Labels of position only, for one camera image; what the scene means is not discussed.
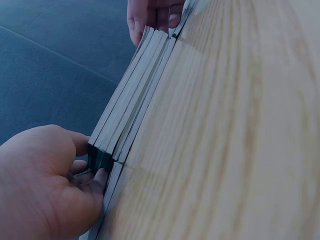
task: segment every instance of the hand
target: hand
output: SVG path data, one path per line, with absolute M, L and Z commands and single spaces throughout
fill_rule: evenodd
M 98 219 L 108 178 L 79 177 L 89 138 L 59 126 L 26 130 L 0 146 L 1 239 L 72 239 Z
M 138 46 L 145 25 L 168 33 L 178 26 L 185 0 L 128 0 L 127 24 L 134 45 Z

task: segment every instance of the finger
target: finger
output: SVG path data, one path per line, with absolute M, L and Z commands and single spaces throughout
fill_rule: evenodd
M 80 174 L 83 173 L 88 169 L 88 164 L 84 160 L 74 160 L 73 164 L 70 167 L 70 173 L 75 175 L 75 174 Z
M 156 28 L 160 31 L 168 33 L 169 30 L 169 9 L 161 7 L 156 13 Z
M 173 29 L 178 26 L 181 20 L 183 4 L 175 4 L 170 7 L 169 10 L 169 28 Z
M 82 133 L 79 133 L 79 132 L 70 131 L 70 130 L 67 130 L 67 131 L 73 140 L 73 143 L 75 146 L 75 155 L 77 157 L 86 155 L 87 149 L 88 149 L 88 141 L 90 137 L 83 135 Z
M 148 18 L 148 0 L 128 0 L 127 25 L 134 45 L 138 46 Z
M 92 172 L 87 172 L 86 174 L 80 175 L 80 176 L 74 176 L 75 179 L 77 179 L 81 184 L 87 184 L 91 180 L 93 180 L 94 175 Z
M 74 176 L 71 174 L 71 172 L 68 172 L 65 178 L 68 179 L 69 182 L 75 179 Z
M 155 7 L 148 7 L 148 20 L 146 24 L 154 29 L 157 27 L 157 10 Z
M 9 152 L 17 153 L 19 165 L 36 166 L 37 170 L 65 176 L 76 154 L 86 152 L 88 137 L 57 125 L 45 125 L 23 131 L 6 142 Z
M 104 168 L 100 168 L 94 178 L 93 181 L 90 182 L 90 189 L 93 193 L 102 194 L 104 193 L 107 180 L 108 180 L 108 172 Z

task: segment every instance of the wood grain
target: wood grain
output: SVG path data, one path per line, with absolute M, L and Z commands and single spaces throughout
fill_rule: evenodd
M 320 1 L 201 3 L 98 239 L 320 239 Z

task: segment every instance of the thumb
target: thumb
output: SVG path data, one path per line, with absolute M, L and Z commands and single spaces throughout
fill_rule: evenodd
M 103 192 L 108 172 L 101 168 L 88 184 L 67 187 L 60 196 L 57 216 L 62 238 L 74 238 L 88 231 L 103 210 Z
M 148 19 L 148 0 L 127 0 L 126 21 L 130 38 L 137 47 Z

